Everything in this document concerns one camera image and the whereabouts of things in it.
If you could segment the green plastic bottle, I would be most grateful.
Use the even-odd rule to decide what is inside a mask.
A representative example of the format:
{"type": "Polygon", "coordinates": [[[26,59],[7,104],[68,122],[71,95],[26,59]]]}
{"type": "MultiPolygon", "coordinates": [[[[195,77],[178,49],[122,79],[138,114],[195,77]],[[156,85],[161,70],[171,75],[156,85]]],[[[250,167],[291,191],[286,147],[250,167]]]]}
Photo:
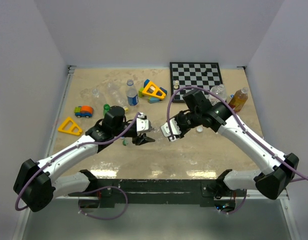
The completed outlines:
{"type": "Polygon", "coordinates": [[[106,115],[106,113],[110,110],[110,105],[109,104],[104,104],[103,105],[103,116],[106,115]]]}

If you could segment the clear bottle white cap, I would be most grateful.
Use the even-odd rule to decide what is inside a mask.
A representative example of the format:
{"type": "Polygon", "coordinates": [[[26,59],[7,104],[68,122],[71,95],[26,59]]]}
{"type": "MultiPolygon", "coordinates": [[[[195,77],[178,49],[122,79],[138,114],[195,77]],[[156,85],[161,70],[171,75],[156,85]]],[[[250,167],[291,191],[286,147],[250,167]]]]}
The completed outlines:
{"type": "Polygon", "coordinates": [[[161,129],[158,126],[153,126],[151,128],[150,134],[153,135],[153,136],[156,136],[156,137],[162,137],[161,129]]]}

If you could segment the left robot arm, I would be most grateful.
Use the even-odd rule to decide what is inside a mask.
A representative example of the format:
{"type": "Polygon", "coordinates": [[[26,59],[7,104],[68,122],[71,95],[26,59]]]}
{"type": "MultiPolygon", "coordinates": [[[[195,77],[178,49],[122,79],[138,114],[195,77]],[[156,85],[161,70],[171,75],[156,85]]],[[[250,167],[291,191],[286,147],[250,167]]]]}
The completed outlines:
{"type": "Polygon", "coordinates": [[[142,145],[153,142],[147,137],[152,129],[151,122],[143,112],[127,121],[125,111],[120,106],[113,106],[77,141],[58,153],[34,162],[25,161],[20,168],[14,191],[18,195],[15,209],[22,211],[30,208],[38,212],[53,199],[82,192],[92,196],[97,191],[95,177],[89,171],[80,171],[74,175],[62,176],[64,172],[91,157],[120,137],[132,138],[132,143],[142,145]]]}

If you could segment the Pepsi label clear bottle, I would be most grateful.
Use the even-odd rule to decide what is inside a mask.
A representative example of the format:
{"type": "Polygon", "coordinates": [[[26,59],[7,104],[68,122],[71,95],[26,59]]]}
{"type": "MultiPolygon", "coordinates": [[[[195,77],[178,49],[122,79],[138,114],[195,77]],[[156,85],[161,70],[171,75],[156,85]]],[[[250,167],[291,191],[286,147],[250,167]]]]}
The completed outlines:
{"type": "Polygon", "coordinates": [[[136,106],[138,104],[138,92],[134,86],[133,80],[127,80],[126,96],[130,106],[136,106]]]}

